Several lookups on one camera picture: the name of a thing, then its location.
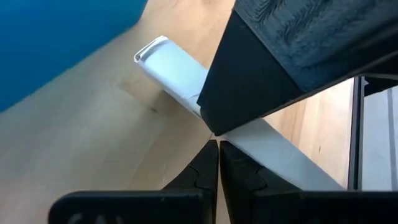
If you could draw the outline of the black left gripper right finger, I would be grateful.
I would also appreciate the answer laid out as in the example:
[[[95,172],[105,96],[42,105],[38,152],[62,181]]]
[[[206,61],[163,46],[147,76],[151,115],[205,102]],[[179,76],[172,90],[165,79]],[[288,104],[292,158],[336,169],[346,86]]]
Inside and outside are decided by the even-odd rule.
[[[220,143],[231,223],[397,223],[397,192],[305,191]]]

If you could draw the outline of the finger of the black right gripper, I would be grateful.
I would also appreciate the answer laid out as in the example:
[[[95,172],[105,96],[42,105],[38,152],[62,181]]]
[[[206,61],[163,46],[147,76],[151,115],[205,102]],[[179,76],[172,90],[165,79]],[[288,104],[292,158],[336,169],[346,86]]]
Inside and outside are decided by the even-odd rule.
[[[357,75],[397,85],[397,0],[236,1],[198,104],[222,135]]]

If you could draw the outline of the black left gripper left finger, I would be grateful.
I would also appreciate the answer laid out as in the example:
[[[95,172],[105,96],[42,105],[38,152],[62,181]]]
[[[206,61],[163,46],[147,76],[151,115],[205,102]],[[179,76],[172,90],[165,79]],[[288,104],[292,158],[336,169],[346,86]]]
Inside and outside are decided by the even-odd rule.
[[[48,222],[214,223],[218,162],[218,144],[209,140],[164,188],[72,192],[51,206]]]

